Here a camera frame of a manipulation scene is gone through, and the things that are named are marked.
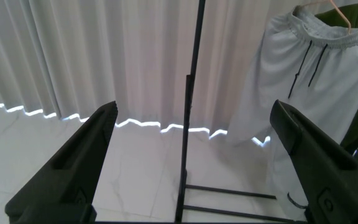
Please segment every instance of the floor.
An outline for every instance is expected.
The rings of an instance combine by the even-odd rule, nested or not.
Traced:
[[[0,108],[0,223],[8,223],[5,204],[82,125]],[[180,176],[181,129],[129,123],[115,128],[93,201],[96,220],[172,222]],[[229,147],[224,136],[211,140],[190,133],[188,184],[268,194],[266,161],[252,142]],[[285,218],[274,200],[187,190],[185,204]],[[189,212],[184,222],[262,222],[248,218]]]

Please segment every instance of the elastic waistband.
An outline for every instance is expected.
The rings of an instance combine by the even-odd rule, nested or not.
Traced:
[[[313,41],[314,45],[331,48],[348,48],[358,45],[358,28],[352,28],[351,34],[345,27],[331,27],[319,20],[301,6],[296,6],[288,14],[291,31],[300,39]]]

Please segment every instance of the horizontal metal bar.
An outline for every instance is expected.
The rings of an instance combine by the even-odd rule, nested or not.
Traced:
[[[240,191],[236,191],[236,190],[217,189],[214,187],[202,187],[202,186],[195,186],[195,185],[190,185],[190,184],[186,184],[186,188],[187,189],[195,189],[195,190],[207,190],[207,191],[211,191],[211,192],[219,192],[219,193],[226,193],[226,194],[250,196],[250,197],[276,199],[276,196],[273,196],[273,195],[265,195],[265,194],[250,193],[250,192],[240,192]]]
[[[254,218],[259,220],[268,220],[268,221],[274,221],[274,222],[284,222],[284,223],[294,223],[294,220],[289,220],[286,218],[277,218],[277,217],[268,217],[265,215],[254,215],[254,214],[248,214],[248,213],[242,213],[242,212],[231,212],[231,211],[225,211],[225,210],[219,210],[219,209],[213,209],[213,208],[203,208],[203,207],[197,207],[197,206],[191,206],[191,205],[184,205],[183,209],[187,210],[193,210],[198,212],[210,212],[210,213],[217,213],[221,215],[233,215],[237,217],[245,217],[245,218]]]

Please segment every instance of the vertical pole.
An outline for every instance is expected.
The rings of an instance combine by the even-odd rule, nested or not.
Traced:
[[[183,139],[181,149],[181,166],[180,166],[180,184],[178,193],[177,210],[175,214],[175,222],[181,222],[183,215],[183,204],[185,203],[186,188],[186,158],[187,158],[187,142],[190,125],[191,101],[193,99],[193,89],[196,80],[196,69],[198,61],[198,51],[200,49],[201,30],[203,26],[205,0],[200,0],[198,4],[196,32],[193,46],[193,57],[191,59],[190,75],[186,76],[186,92],[185,92],[185,115],[183,119]]]

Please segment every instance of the pleated curtain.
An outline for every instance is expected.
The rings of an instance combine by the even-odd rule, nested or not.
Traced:
[[[227,129],[267,21],[308,2],[206,1],[191,127]],[[0,0],[0,103],[86,118],[116,100],[119,123],[182,124],[197,8],[196,0]]]

